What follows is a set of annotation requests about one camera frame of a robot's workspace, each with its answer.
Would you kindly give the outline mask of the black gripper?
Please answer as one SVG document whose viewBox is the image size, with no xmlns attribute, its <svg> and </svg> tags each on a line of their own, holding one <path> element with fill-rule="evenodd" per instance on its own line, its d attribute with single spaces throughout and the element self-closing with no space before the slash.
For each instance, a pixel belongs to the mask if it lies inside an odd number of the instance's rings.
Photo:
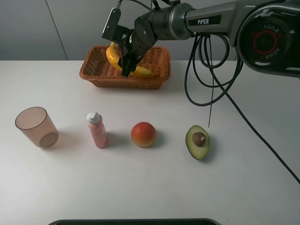
<svg viewBox="0 0 300 225">
<path fill-rule="evenodd" d="M 130 30 L 120 45 L 122 72 L 121 76 L 128 78 L 134 72 L 138 62 L 152 47 L 152 34 L 146 31 Z"/>
</svg>

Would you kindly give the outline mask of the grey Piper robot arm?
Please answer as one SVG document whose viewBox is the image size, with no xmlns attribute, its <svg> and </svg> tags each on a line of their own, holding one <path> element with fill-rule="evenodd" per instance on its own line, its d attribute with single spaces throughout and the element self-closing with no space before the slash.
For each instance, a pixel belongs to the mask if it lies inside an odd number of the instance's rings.
<svg viewBox="0 0 300 225">
<path fill-rule="evenodd" d="M 233 0 L 195 9 L 178 0 L 155 6 L 135 20 L 121 44 L 123 76 L 135 70 L 159 40 L 186 40 L 193 35 L 221 35 L 257 72 L 299 77 L 300 3 L 297 0 Z"/>
</svg>

